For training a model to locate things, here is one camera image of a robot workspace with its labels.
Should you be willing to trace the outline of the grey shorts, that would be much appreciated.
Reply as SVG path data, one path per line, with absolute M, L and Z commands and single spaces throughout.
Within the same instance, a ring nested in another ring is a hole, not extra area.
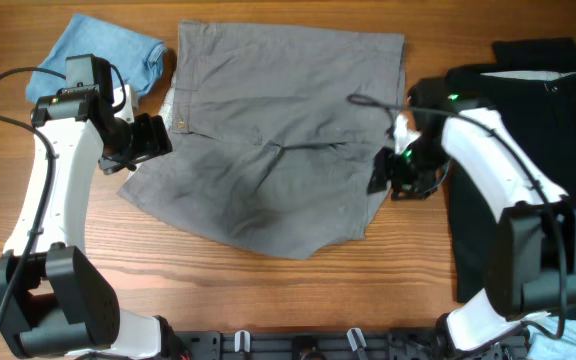
M 182 22 L 173 149 L 142 164 L 122 197 L 173 227 L 269 256 L 306 259 L 362 239 L 385 197 L 367 186 L 392 122 L 348 96 L 400 101 L 404 41 Z

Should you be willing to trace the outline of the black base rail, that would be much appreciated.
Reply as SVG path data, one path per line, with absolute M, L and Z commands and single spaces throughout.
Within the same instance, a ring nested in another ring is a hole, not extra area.
M 526 360 L 527 336 L 521 332 L 477 353 L 452 351 L 431 328 L 398 328 L 386 332 L 361 329 L 311 333 L 179 332 L 189 348 L 187 359 L 201 360 Z

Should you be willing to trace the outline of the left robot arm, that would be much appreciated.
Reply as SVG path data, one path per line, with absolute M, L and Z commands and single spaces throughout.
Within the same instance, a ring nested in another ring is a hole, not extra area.
M 85 253 L 92 178 L 134 170 L 172 149 L 163 120 L 137 114 L 118 69 L 91 55 L 65 62 L 64 86 L 26 124 L 33 168 L 0 255 L 0 341 L 20 359 L 184 359 L 168 322 L 120 307 Z

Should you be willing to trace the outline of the light blue garment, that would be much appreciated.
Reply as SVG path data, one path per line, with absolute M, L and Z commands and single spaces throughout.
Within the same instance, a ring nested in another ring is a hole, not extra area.
M 507 129 L 531 159 L 576 200 L 576 69 L 495 69 L 482 93 L 500 102 Z M 533 359 L 576 359 L 576 310 L 555 341 L 533 330 Z

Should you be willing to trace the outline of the black garment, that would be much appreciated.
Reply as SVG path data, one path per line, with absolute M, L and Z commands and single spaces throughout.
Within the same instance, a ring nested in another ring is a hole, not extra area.
M 571 38 L 497 41 L 492 49 L 493 64 L 449 70 L 447 89 L 491 101 L 514 140 L 576 203 L 576 43 Z M 465 303 L 483 287 L 496 222 L 460 166 L 449 181 L 449 224 L 456 298 Z

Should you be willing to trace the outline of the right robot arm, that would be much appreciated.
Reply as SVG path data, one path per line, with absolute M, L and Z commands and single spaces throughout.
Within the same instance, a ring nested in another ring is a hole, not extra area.
M 494 218 L 483 287 L 442 315 L 430 348 L 436 359 L 464 359 L 534 328 L 559 340 L 576 307 L 576 204 L 529 158 L 505 127 L 498 103 L 477 92 L 426 79 L 408 104 L 351 95 L 349 101 L 391 116 L 392 145 L 375 159 L 368 185 L 424 199 L 437 174 L 458 163 Z

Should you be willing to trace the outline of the folded blue denim garment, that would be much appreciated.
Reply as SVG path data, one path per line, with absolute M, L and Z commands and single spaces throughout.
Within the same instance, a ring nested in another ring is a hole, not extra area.
M 119 72 L 112 75 L 115 88 L 123 80 L 142 97 L 161 78 L 166 52 L 160 39 L 76 14 L 40 66 L 64 74 L 68 57 L 92 54 L 118 68 Z

